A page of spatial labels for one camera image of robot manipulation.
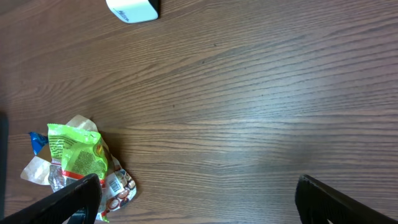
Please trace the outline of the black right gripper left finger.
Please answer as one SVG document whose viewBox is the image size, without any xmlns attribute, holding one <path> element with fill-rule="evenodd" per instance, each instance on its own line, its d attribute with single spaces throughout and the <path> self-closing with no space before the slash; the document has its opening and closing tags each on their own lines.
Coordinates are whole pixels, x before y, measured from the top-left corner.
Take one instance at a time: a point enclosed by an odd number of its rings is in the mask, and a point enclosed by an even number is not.
<svg viewBox="0 0 398 224">
<path fill-rule="evenodd" d="M 84 178 L 1 220 L 1 224 L 94 224 L 101 202 L 98 176 Z"/>
</svg>

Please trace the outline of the blue Oreo cookie pack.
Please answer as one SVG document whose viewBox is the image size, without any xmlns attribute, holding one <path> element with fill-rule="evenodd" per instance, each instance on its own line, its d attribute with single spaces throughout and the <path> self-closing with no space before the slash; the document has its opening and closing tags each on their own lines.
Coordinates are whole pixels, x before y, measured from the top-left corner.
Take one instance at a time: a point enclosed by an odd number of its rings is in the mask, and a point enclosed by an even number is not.
<svg viewBox="0 0 398 224">
<path fill-rule="evenodd" d="M 49 143 L 48 137 L 42 134 L 30 132 L 29 136 L 31 140 L 32 150 L 35 155 L 37 155 L 42 150 L 42 148 Z"/>
</svg>

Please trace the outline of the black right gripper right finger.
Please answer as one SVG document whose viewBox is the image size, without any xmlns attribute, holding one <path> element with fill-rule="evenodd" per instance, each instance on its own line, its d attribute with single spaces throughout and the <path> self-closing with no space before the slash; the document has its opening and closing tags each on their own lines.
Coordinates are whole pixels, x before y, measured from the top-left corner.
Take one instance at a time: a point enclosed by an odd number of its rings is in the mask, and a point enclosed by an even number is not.
<svg viewBox="0 0 398 224">
<path fill-rule="evenodd" d="M 295 204 L 303 224 L 397 224 L 309 175 L 299 177 Z"/>
</svg>

